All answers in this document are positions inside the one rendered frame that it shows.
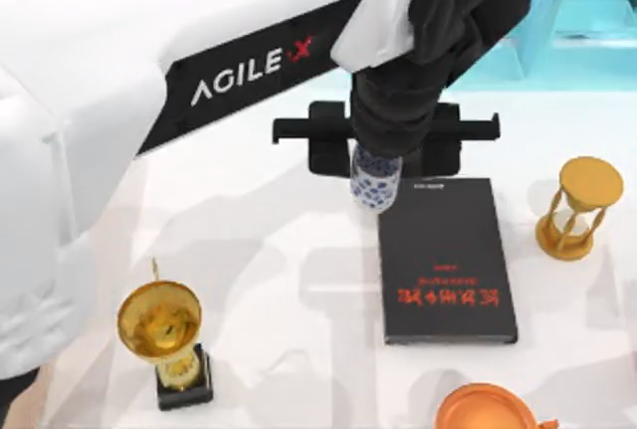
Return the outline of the blue and white patterned cup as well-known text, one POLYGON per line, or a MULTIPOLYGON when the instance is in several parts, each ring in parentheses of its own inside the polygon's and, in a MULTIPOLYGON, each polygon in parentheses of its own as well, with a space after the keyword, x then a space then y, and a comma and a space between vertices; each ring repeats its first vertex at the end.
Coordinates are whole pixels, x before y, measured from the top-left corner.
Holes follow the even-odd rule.
POLYGON ((403 159, 377 156, 357 143, 350 162, 349 187, 354 199, 375 213, 387 210, 398 193, 403 159))

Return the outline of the black book with red lettering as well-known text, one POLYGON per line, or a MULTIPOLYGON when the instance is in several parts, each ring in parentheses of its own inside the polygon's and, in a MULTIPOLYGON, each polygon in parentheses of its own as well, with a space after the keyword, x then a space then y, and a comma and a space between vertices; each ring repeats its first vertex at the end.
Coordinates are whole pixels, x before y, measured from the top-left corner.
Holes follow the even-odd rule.
POLYGON ((378 233, 386 343, 517 342, 490 179, 404 179, 378 233))

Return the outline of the gold trophy with black base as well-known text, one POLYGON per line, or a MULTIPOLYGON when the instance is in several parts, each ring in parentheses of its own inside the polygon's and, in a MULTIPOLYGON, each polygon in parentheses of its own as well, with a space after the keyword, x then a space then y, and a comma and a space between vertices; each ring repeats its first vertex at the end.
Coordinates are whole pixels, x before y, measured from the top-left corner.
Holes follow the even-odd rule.
POLYGON ((152 280, 119 306, 118 338, 154 367, 160 410, 209 403, 214 389, 210 355, 200 342, 201 303, 186 285, 163 279, 156 259, 150 265, 152 280))

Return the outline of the light blue rack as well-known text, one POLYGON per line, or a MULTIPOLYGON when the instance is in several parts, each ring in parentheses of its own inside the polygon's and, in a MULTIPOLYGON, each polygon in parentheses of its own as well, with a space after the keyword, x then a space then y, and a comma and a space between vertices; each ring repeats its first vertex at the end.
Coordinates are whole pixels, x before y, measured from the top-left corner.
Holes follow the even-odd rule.
POLYGON ((637 80, 637 0, 531 0, 513 42, 527 78, 628 86, 637 80))

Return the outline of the golden hourglass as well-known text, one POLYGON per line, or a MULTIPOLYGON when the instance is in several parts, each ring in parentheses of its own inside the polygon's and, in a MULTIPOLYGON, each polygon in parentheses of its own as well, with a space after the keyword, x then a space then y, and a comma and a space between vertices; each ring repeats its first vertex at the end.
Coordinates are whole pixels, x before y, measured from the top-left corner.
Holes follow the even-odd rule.
POLYGON ((623 191, 623 178, 608 161, 594 156, 570 158, 559 170, 547 212, 535 225, 539 247, 560 261, 585 258, 607 210, 623 191))

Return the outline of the copper orange plant pot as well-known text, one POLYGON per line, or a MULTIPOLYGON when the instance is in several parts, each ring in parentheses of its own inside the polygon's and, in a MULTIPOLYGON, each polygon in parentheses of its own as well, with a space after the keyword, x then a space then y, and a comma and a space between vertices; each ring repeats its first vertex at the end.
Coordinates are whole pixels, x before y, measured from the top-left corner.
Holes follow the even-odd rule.
POLYGON ((434 429, 559 429, 559 423, 538 421, 522 399, 501 386, 470 383, 445 397, 434 429))

